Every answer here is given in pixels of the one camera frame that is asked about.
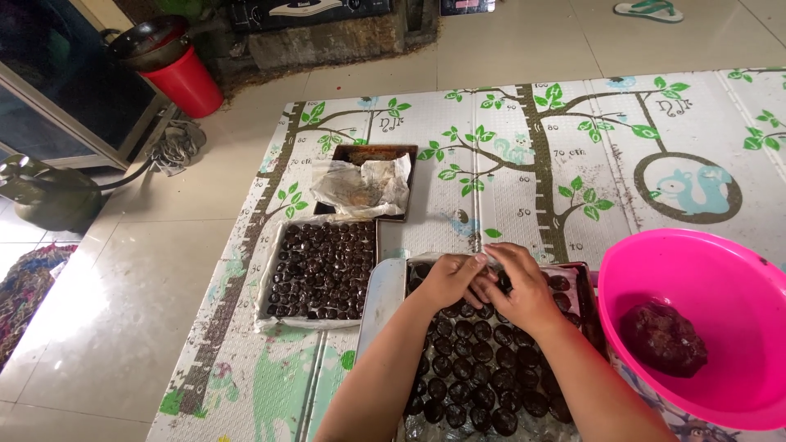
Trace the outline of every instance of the red bucket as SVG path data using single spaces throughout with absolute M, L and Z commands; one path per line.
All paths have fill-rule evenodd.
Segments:
M 166 68 L 139 74 L 149 78 L 191 118 L 208 116 L 224 102 L 219 86 L 210 77 L 193 46 L 180 60 Z

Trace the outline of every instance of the squirrel illustration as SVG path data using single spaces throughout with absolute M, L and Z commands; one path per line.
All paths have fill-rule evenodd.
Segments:
M 500 152 L 503 160 L 509 161 L 518 166 L 527 163 L 527 155 L 534 156 L 535 151 L 527 146 L 527 136 L 516 133 L 516 144 L 511 146 L 510 142 L 504 138 L 494 140 L 494 149 Z
M 680 208 L 686 215 L 697 213 L 726 213 L 729 211 L 729 202 L 721 194 L 721 184 L 732 182 L 732 176 L 718 166 L 702 166 L 696 173 L 696 181 L 699 182 L 701 190 L 704 192 L 705 202 L 698 203 L 693 199 L 693 181 L 691 172 L 683 172 L 679 169 L 674 170 L 672 176 L 658 181 L 658 191 L 665 193 L 668 197 L 677 199 Z

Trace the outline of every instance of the frying pan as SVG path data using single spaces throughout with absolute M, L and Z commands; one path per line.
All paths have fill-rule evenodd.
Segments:
M 140 72 L 154 72 L 177 61 L 191 46 L 189 22 L 183 16 L 156 17 L 128 31 L 100 32 L 106 51 L 124 65 Z M 118 34 L 111 43 L 109 35 Z

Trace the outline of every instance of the person's right hand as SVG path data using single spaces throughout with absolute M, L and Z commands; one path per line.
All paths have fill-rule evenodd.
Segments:
M 485 294 L 500 314 L 536 340 L 545 330 L 567 321 L 527 249 L 511 242 L 487 244 L 484 248 L 505 268 L 513 290 L 506 296 L 488 278 L 473 279 L 471 287 L 478 294 Z

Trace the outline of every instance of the person's left hand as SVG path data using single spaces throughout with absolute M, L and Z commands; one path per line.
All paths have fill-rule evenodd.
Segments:
M 442 255 L 434 264 L 423 283 L 410 296 L 424 298 L 434 307 L 434 312 L 449 307 L 464 297 L 473 307 L 480 309 L 483 305 L 469 291 L 469 283 L 473 278 L 489 278 L 496 282 L 497 275 L 488 271 L 488 256 L 478 253 L 470 255 Z

